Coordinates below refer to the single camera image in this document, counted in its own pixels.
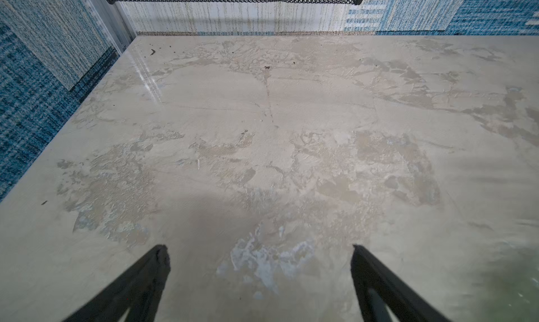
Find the patchy plaster residue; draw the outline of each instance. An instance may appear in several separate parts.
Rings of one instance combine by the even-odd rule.
[[[149,231],[140,221],[156,209],[154,177],[145,155],[154,144],[182,137],[176,131],[143,131],[135,142],[94,152],[82,162],[59,161],[67,173],[57,193],[65,197],[67,211],[79,213],[73,231],[98,230],[110,239],[143,245]]]
[[[288,250],[279,250],[276,247],[264,245],[261,240],[260,226],[249,238],[239,239],[232,251],[230,259],[234,266],[234,271],[252,273],[262,284],[274,293],[279,289],[275,282],[275,272],[282,272],[287,278],[292,279],[298,273],[300,267],[304,265],[314,255],[314,245],[312,241],[302,241]]]
[[[519,101],[526,99],[522,94],[522,88],[507,87],[506,90],[507,93],[503,98],[502,105],[484,104],[480,108],[467,109],[462,112],[471,115],[483,128],[490,132],[507,138],[522,138],[534,146],[539,146],[539,134],[515,124],[520,115],[525,114],[524,109],[520,108],[522,110],[519,110],[517,105]],[[538,122],[539,112],[527,108],[526,114],[535,123]]]

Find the grey concrete surface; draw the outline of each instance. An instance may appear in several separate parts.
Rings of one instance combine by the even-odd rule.
[[[360,243],[448,318],[531,321],[537,45],[137,38],[0,204],[0,319],[61,320],[165,243],[158,321],[360,320]]]

